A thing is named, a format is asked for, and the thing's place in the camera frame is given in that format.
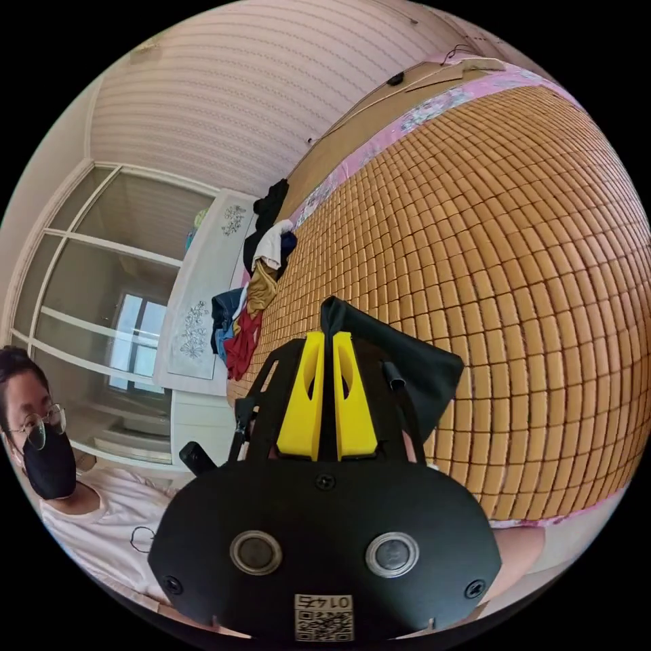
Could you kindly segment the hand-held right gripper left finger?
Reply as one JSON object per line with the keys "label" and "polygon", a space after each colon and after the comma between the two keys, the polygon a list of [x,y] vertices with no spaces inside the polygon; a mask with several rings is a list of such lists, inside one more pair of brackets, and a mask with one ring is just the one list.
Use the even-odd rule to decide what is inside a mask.
{"label": "hand-held right gripper left finger", "polygon": [[309,332],[276,447],[280,456],[317,456],[321,435],[324,385],[324,335]]}

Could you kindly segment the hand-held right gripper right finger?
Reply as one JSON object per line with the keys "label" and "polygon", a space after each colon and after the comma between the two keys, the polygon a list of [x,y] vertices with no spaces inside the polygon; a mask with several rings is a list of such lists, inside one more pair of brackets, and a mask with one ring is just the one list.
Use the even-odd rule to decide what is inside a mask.
{"label": "hand-held right gripper right finger", "polygon": [[378,441],[353,339],[348,332],[333,336],[333,392],[338,459],[375,456]]}

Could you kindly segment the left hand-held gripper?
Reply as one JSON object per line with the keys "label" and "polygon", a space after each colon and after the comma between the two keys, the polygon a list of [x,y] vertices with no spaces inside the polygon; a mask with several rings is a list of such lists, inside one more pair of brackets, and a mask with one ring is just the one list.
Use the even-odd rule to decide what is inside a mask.
{"label": "left hand-held gripper", "polygon": [[249,451],[252,429],[255,424],[259,396],[247,396],[235,400],[235,430],[229,450],[228,462],[246,459]]}

